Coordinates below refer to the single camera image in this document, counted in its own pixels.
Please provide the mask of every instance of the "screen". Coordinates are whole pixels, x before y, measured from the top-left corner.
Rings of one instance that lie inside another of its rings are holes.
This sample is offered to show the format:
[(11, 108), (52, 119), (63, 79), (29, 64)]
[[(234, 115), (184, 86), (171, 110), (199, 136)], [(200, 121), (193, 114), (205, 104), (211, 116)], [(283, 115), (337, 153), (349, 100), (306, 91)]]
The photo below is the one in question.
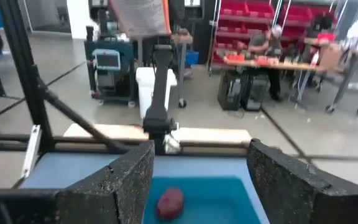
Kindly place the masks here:
[(119, 67), (118, 55), (97, 55), (98, 66)]

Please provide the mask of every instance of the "white trash can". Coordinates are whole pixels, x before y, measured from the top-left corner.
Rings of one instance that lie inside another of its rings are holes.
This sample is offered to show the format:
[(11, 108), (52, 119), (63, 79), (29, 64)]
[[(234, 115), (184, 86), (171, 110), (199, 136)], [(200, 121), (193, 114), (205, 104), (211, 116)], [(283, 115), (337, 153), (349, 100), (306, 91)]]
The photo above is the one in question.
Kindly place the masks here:
[[(143, 119), (147, 109), (152, 104), (155, 75), (153, 68), (141, 67), (136, 69), (136, 81), (139, 86), (140, 117)], [(177, 79), (172, 69), (168, 69), (167, 90), (165, 92), (165, 109), (168, 110), (171, 86), (176, 86)]]

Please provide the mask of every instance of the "cardboard box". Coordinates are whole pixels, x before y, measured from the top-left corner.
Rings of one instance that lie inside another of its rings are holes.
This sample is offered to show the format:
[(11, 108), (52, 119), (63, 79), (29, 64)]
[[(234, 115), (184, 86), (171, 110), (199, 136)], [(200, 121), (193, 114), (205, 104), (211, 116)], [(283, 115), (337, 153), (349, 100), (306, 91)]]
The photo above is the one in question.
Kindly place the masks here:
[(342, 49), (336, 44), (330, 44), (320, 48), (319, 61), (320, 66), (328, 70), (338, 66), (342, 56)]

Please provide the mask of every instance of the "white wall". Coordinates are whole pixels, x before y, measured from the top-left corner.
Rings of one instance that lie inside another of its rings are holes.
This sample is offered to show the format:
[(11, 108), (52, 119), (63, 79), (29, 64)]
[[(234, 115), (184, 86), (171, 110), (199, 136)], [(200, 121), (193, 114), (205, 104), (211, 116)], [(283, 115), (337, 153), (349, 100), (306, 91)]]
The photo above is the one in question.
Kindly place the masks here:
[(88, 0), (67, 0), (68, 17), (73, 39), (86, 39), (86, 26), (90, 22)]

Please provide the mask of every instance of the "gray floor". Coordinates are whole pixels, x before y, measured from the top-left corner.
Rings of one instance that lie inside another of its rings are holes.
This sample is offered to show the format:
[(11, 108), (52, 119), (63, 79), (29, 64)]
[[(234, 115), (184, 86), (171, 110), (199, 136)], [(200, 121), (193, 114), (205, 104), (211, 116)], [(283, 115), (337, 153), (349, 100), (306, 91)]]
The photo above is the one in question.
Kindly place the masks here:
[[(45, 83), (53, 81), (85, 60), (82, 41), (60, 36), (33, 35), (30, 43)], [(263, 113), (222, 111), (216, 101), (218, 76), (208, 77), (203, 67), (195, 68), (194, 73), (194, 79), (185, 82), (187, 108), (178, 108), (176, 88), (170, 96), (169, 115), (179, 121), (181, 126), (247, 129), (263, 143), (279, 147), (289, 155), (299, 156)], [(10, 56), (0, 57), (0, 76), (8, 96), (23, 97)], [(83, 64), (51, 84), (50, 89), (92, 123), (140, 123), (138, 108), (100, 106), (91, 100), (87, 71)], [(358, 117), (355, 116), (358, 96), (347, 96), (335, 114), (325, 114), (324, 107), (334, 98), (335, 92), (336, 89), (327, 84), (320, 94), (308, 93), (306, 100), (313, 105), (308, 111), (294, 109), (293, 104), (288, 102), (276, 105), (269, 100), (265, 109), (314, 164), (358, 184)], [(0, 110), (13, 103), (15, 100), (0, 98)], [(72, 122), (48, 104), (47, 111), (53, 133), (63, 134)], [(2, 133), (28, 133), (31, 126), (25, 102), (0, 116)], [(0, 153), (0, 187), (10, 187), (17, 180), (22, 160), (23, 154), (18, 152)]]

